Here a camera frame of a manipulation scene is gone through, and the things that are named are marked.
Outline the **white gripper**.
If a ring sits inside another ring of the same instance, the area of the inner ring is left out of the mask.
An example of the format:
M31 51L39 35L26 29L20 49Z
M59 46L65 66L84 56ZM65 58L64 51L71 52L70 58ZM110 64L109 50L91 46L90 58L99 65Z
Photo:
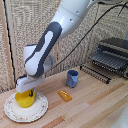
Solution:
M27 90L32 89L29 91L29 96L33 97L33 96L35 96L35 90L33 88L42 84L44 81L45 81L44 75L42 75L39 78L32 78L28 75L24 75L16 80L16 90L19 93L23 93Z

